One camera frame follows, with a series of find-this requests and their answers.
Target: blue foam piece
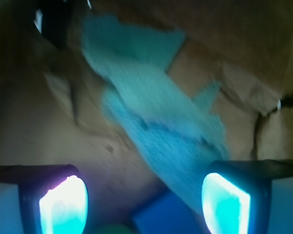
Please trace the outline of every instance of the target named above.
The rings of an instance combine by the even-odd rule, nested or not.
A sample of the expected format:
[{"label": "blue foam piece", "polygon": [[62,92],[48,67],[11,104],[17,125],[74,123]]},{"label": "blue foam piece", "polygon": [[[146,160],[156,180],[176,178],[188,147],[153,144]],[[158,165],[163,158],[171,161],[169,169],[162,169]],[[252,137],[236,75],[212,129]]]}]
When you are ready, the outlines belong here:
[{"label": "blue foam piece", "polygon": [[140,210],[132,220],[139,234],[203,233],[189,207],[172,192]]},{"label": "blue foam piece", "polygon": [[185,39],[180,31],[161,32],[122,25],[113,16],[84,22],[83,54],[111,85],[102,111],[120,124],[149,167],[196,212],[201,211],[205,169],[228,158],[225,128],[209,110],[220,84],[188,98],[165,70]]}]

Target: blue cloth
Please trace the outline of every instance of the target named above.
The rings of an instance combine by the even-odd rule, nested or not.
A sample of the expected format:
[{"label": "blue cloth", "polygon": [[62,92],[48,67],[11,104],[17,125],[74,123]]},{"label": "blue cloth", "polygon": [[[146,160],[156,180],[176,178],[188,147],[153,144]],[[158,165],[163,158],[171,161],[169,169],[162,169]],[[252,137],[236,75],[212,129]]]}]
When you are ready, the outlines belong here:
[{"label": "blue cloth", "polygon": [[220,88],[213,83],[193,100],[165,71],[185,39],[120,24],[114,16],[84,22],[83,54],[111,85],[102,110],[121,124],[150,168],[195,211],[201,210],[206,167],[227,159],[225,128],[209,110]]}]

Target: blue block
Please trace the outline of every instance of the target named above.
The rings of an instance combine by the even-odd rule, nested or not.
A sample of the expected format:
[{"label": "blue block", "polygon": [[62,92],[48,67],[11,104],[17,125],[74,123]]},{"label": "blue block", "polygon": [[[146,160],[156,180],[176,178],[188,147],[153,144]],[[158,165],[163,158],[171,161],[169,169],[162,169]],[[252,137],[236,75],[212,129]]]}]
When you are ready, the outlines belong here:
[{"label": "blue block", "polygon": [[139,234],[201,234],[190,208],[168,192],[133,216]]}]

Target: cyan light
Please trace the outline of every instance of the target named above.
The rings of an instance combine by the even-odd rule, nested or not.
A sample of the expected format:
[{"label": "cyan light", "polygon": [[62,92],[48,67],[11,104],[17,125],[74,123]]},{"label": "cyan light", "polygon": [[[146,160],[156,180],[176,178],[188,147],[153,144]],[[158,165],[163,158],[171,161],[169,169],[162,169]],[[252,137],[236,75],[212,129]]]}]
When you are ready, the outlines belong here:
[{"label": "cyan light", "polygon": [[87,188],[75,175],[39,200],[42,234],[81,234],[87,211]]},{"label": "cyan light", "polygon": [[202,187],[205,222],[212,234],[247,234],[251,196],[218,173],[208,174]]}]

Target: glowing light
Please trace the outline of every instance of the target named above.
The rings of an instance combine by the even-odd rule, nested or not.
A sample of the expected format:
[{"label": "glowing light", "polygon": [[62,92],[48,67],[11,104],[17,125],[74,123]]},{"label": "glowing light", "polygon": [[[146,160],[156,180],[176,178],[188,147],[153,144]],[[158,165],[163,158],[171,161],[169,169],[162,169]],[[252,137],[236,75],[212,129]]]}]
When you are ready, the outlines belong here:
[{"label": "glowing light", "polygon": [[87,3],[88,3],[89,8],[92,9],[92,6],[91,6],[91,3],[90,3],[90,0],[87,0]]},{"label": "glowing light", "polygon": [[39,207],[42,234],[81,234],[88,212],[87,188],[80,178],[70,176],[49,190]]},{"label": "glowing light", "polygon": [[218,173],[208,174],[202,187],[202,207],[211,233],[247,234],[251,196]]},{"label": "glowing light", "polygon": [[36,11],[36,19],[34,20],[34,24],[41,34],[41,30],[42,30],[42,12],[41,12],[41,10]]}]

